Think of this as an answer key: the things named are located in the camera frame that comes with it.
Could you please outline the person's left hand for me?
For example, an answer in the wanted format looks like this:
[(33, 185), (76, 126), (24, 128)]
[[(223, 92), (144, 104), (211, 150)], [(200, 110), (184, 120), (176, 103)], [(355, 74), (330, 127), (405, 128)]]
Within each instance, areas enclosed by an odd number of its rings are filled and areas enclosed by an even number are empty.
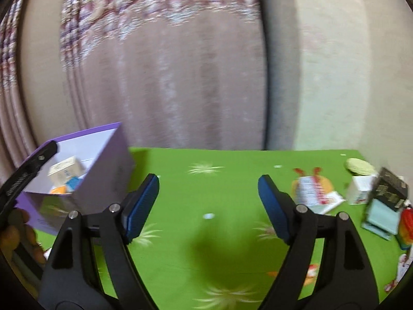
[[(22, 221), (22, 229), (24, 230), (26, 239), (33, 248), (35, 261), (37, 261), (37, 263), (40, 265), (44, 265), (46, 263), (46, 259), (43, 255), (43, 248), (37, 242), (37, 237), (34, 229), (27, 225), (29, 221), (29, 214), (25, 210), (22, 210), (20, 208), (15, 208), (14, 212), (16, 215), (19, 215), (19, 218)], [(9, 264), (11, 264), (11, 262), (13, 261), (13, 252), (20, 243), (20, 235), (20, 230), (14, 225), (9, 225), (3, 232), (1, 232), (1, 251)]]

